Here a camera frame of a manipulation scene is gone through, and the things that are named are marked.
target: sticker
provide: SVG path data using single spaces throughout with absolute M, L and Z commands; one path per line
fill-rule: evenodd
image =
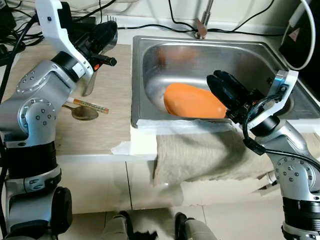
M 6 5 L 5 0 L 0 0 L 0 9 L 3 9 Z
M 294 30 L 292 33 L 289 34 L 289 37 L 290 37 L 294 42 L 296 42 L 296 41 L 297 41 L 297 38 L 298 38 L 298 35 L 299 35 L 299 32 L 300 32 L 300 28 L 297 28 L 296 30 Z

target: black shoe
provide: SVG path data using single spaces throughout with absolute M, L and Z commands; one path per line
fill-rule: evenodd
M 134 227 L 131 222 L 131 218 L 129 216 L 129 213 L 126 211 L 120 211 L 118 215 L 124 216 L 125 218 L 125 223 L 126 223 L 126 234 L 128 235 L 129 239 L 133 239 L 134 235 Z
M 178 212 L 174 217 L 174 239 L 175 240 L 187 240 L 185 221 L 187 216 L 181 212 Z

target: stainless steel sink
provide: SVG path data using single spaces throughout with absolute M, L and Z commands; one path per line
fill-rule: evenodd
M 266 95 L 277 71 L 285 69 L 263 42 L 136 36 L 131 124 L 137 127 L 138 120 L 191 120 L 166 111 L 163 95 L 172 83 L 209 90 L 206 76 L 214 70 L 224 70 L 249 90 L 258 89 Z M 285 109 L 278 115 L 282 119 L 317 119 L 320 108 L 297 83 Z

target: black electronic device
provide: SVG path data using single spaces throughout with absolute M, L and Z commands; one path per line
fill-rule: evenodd
M 0 0 L 0 38 L 8 36 L 16 27 L 16 21 L 5 0 Z

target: gray towel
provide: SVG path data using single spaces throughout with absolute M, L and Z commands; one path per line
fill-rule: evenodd
M 320 156 L 320 141 L 315 133 L 303 135 L 311 154 Z M 243 180 L 272 171 L 269 157 L 259 156 L 243 143 L 236 131 L 158 135 L 157 164 L 153 183 L 180 184 L 197 180 Z

